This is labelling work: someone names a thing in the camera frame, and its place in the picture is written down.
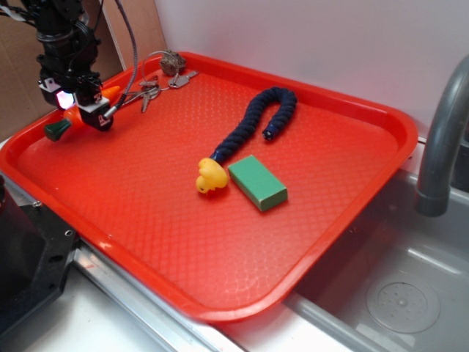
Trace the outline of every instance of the green object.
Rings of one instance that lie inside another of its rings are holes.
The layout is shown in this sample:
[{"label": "green object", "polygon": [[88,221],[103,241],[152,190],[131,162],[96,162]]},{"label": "green object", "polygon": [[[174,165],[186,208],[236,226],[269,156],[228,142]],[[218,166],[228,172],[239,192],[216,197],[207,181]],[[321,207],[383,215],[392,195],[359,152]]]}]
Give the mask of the green object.
[{"label": "green object", "polygon": [[253,155],[228,166],[228,171],[260,211],[269,210],[288,199],[287,187]]},{"label": "green object", "polygon": [[57,142],[62,134],[72,125],[68,119],[63,119],[44,126],[44,133],[52,142]]}]

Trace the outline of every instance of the tray rim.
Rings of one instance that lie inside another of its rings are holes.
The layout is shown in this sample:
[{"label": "tray rim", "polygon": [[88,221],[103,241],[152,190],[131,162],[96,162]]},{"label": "tray rim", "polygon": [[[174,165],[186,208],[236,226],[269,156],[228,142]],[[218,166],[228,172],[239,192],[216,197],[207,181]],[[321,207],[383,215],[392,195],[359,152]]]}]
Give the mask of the tray rim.
[{"label": "tray rim", "polygon": [[[187,67],[195,65],[196,69],[200,71],[203,71],[204,67],[210,67],[210,70],[213,70],[213,68],[216,67],[215,72],[219,72],[220,74],[212,74],[211,76],[217,76],[219,78],[247,85],[259,90],[281,84],[283,87],[294,90],[300,102],[314,102],[315,107],[326,110],[330,110],[331,107],[334,107],[335,109],[333,112],[337,114],[361,120],[388,131],[395,138],[398,144],[397,153],[394,155],[392,160],[376,174],[372,181],[368,183],[358,197],[349,204],[344,213],[354,213],[355,216],[357,216],[359,212],[371,201],[373,196],[394,175],[417,144],[418,132],[415,124],[408,115],[395,108],[374,103],[369,100],[356,98],[351,95],[345,95],[344,93],[335,92],[329,89],[293,81],[288,78],[263,73],[247,67],[212,59],[206,56],[188,52],[182,52],[181,54],[187,59]],[[157,63],[157,59],[153,58],[153,60],[149,60],[147,62],[147,65],[153,65],[153,67],[155,67]],[[129,74],[130,70],[123,71],[107,80],[104,86],[111,87],[115,85],[116,81],[121,79],[123,76],[128,76]],[[323,100],[320,102],[318,100],[315,101],[314,99],[318,96],[323,98]],[[52,111],[50,114],[45,115],[38,121],[26,126],[10,138],[10,140],[8,140],[8,142],[6,142],[0,149],[0,170],[33,197],[40,199],[41,202],[54,209],[54,211],[56,211],[62,218],[66,219],[72,226],[79,229],[80,233],[101,232],[94,224],[90,223],[86,219],[80,219],[79,217],[74,216],[74,213],[70,209],[48,194],[41,188],[41,186],[30,181],[19,169],[15,168],[15,160],[17,160],[21,153],[31,144],[43,138],[43,126],[46,123],[50,123],[56,115],[56,111]],[[340,217],[330,225],[330,227],[318,238],[315,245],[298,260],[297,264],[267,295],[258,298],[251,304],[244,307],[237,307],[236,309],[215,310],[200,304],[192,296],[182,292],[178,286],[164,279],[160,274],[158,274],[158,272],[146,267],[132,255],[129,255],[128,251],[121,246],[116,246],[114,244],[111,249],[107,248],[105,251],[103,248],[98,249],[119,266],[122,266],[126,271],[131,273],[148,288],[157,294],[161,294],[162,297],[170,304],[175,305],[175,307],[193,318],[207,322],[241,320],[260,313],[287,296],[290,290],[307,272],[307,270],[315,264],[318,259],[318,252],[323,253],[327,251],[327,248],[331,246],[332,243],[334,243],[341,235],[343,230],[345,230],[344,219],[342,219],[344,216],[343,214],[341,214]],[[84,237],[85,240],[89,241],[86,235],[84,235]],[[123,257],[125,258],[124,265],[121,263]]]}]

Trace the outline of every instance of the green sponge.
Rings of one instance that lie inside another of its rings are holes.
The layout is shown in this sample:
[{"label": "green sponge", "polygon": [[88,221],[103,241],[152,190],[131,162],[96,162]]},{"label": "green sponge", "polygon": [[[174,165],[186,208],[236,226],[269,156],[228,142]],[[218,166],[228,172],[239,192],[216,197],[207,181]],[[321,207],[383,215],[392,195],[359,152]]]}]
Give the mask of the green sponge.
[{"label": "green sponge", "polygon": [[231,179],[259,208],[266,211],[287,200],[287,187],[252,155],[228,166]]}]

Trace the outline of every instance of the sink drain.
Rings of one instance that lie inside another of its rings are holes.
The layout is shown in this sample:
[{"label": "sink drain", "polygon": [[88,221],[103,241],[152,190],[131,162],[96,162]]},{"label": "sink drain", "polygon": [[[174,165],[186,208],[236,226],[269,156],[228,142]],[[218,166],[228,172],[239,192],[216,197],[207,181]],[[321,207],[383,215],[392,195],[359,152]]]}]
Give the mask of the sink drain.
[{"label": "sink drain", "polygon": [[440,314],[437,293],[407,274],[375,281],[366,294],[366,305],[381,326],[405,334],[428,329]]}]

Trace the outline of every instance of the red tray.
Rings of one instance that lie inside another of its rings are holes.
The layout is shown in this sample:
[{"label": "red tray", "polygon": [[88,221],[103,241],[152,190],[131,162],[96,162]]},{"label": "red tray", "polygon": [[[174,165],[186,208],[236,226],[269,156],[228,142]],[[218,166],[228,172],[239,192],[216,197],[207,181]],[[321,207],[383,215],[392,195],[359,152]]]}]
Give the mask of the red tray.
[{"label": "red tray", "polygon": [[[200,74],[162,92],[144,114],[134,103],[109,132],[72,128],[53,143],[43,126],[61,119],[54,111],[8,141],[0,169],[182,312],[239,320],[288,294],[413,151],[417,132],[386,106],[182,55]],[[146,72],[161,76],[158,61]],[[106,86],[124,87],[129,76]],[[234,183],[198,193],[199,161],[272,86],[296,93],[294,117],[268,143],[261,131],[278,108],[271,106],[227,165],[255,155],[289,199],[261,213]]]}]

